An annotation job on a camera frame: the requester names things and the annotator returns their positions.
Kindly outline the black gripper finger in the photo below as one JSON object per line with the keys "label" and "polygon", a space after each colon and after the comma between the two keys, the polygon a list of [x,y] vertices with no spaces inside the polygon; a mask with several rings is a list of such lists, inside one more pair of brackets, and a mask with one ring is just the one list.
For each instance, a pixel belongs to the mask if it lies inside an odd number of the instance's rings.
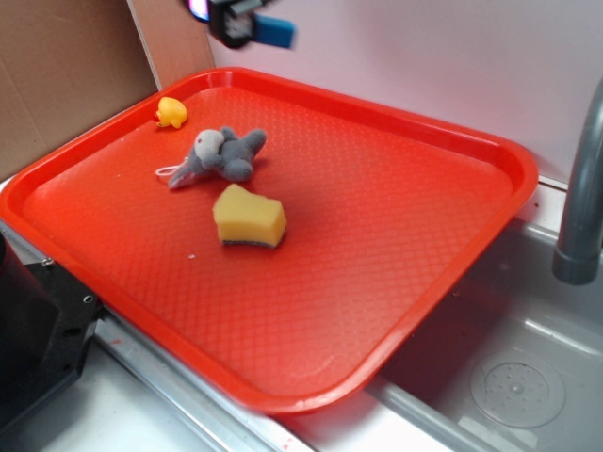
{"label": "black gripper finger", "polygon": [[209,1],[209,30],[211,35],[230,49],[239,49],[249,42],[255,34],[255,11],[260,2]]}

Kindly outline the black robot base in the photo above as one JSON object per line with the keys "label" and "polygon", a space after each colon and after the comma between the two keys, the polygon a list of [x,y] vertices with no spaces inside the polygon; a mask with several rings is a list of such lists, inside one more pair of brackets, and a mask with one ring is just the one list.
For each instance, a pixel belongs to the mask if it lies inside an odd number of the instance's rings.
{"label": "black robot base", "polygon": [[77,381],[98,298],[59,264],[23,263],[1,239],[1,431]]}

